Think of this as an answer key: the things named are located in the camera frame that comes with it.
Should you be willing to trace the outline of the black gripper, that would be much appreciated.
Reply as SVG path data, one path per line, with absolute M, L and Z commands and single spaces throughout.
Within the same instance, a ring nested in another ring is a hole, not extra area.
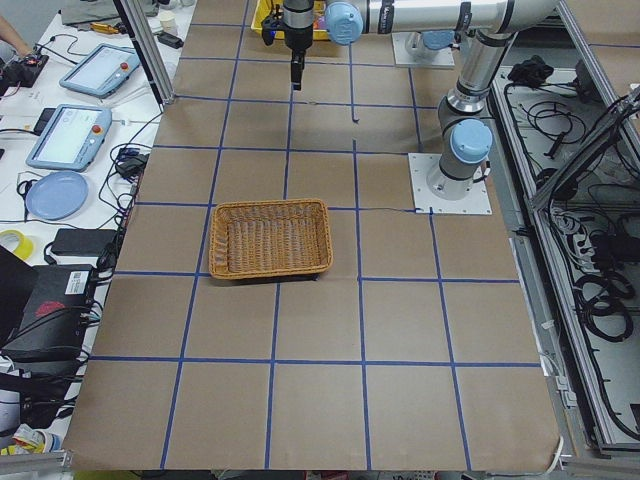
M 302 89 L 305 51 L 313 43 L 313 0 L 284 0 L 283 17 L 285 44 L 292 50 L 290 79 L 294 91 Z

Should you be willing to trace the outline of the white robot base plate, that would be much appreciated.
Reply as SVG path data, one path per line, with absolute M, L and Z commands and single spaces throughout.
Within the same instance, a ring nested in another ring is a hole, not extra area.
M 422 214 L 491 215 L 481 169 L 470 179 L 452 180 L 440 170 L 440 158 L 433 153 L 408 154 L 414 210 Z

